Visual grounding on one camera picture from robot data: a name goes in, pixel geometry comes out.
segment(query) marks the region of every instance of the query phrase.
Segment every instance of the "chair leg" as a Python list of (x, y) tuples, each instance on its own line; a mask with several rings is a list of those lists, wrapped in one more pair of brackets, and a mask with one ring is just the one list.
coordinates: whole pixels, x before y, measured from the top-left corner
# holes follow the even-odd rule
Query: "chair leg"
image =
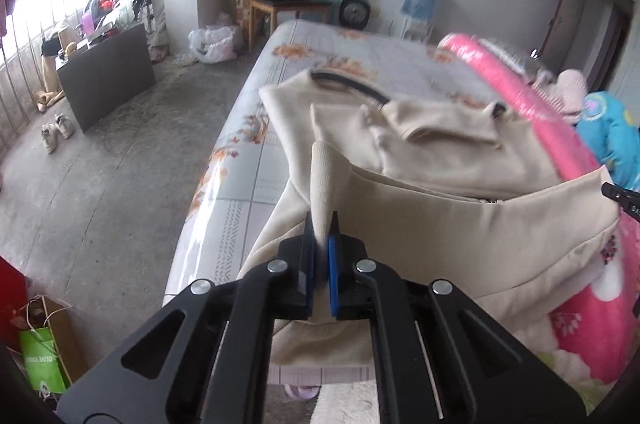
[(273, 36), (273, 33), (275, 32), (275, 30), (278, 27), (278, 11), (277, 9), (271, 9), (271, 35)]
[(249, 9), (249, 52), (254, 49), (254, 36), (255, 36), (255, 9), (251, 7)]

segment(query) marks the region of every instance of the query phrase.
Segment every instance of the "concrete floor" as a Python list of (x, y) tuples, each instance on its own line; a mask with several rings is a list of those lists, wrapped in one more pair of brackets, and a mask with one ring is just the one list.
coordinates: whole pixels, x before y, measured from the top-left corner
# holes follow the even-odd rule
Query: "concrete floor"
[[(34, 120), (0, 166), (0, 254), (74, 306), (90, 364), (159, 309), (191, 197), (258, 52), (216, 65), (155, 66), (158, 84), (51, 155)], [(308, 422), (313, 402), (270, 387), (266, 423)]]

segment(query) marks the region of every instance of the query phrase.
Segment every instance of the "white shoe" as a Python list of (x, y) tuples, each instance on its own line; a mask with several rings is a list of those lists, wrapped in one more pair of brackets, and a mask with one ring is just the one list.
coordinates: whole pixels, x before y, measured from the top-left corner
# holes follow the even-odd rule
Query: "white shoe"
[(47, 153), (52, 153), (58, 147), (58, 128), (52, 122), (42, 126), (42, 145)]
[(56, 115), (56, 128), (60, 130), (60, 133), (65, 139), (68, 139), (74, 134), (76, 128), (74, 128), (73, 123), (66, 118), (64, 114)]

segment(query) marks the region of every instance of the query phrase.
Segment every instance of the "metal screw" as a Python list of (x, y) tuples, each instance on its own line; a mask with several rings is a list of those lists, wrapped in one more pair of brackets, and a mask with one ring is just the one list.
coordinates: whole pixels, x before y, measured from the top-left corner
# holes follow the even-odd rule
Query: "metal screw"
[(284, 272), (286, 271), (287, 267), (289, 265), (287, 265), (287, 262), (284, 260), (271, 260), (268, 264), (267, 264), (267, 270), (269, 272)]
[(376, 269), (376, 262), (373, 260), (360, 260), (356, 263), (356, 269), (360, 272), (373, 272)]
[(200, 294), (206, 294), (211, 290), (211, 283), (205, 279), (197, 279), (191, 284), (191, 292), (196, 296)]
[(446, 296), (453, 292), (453, 285), (445, 279), (439, 279), (433, 283), (433, 291), (441, 296)]

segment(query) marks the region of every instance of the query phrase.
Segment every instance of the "black fan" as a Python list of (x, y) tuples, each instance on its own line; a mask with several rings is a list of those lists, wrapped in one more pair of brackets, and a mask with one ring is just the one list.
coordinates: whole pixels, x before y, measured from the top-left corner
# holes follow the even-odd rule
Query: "black fan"
[(364, 0), (342, 0), (338, 23), (341, 27), (363, 30), (369, 22), (371, 7)]

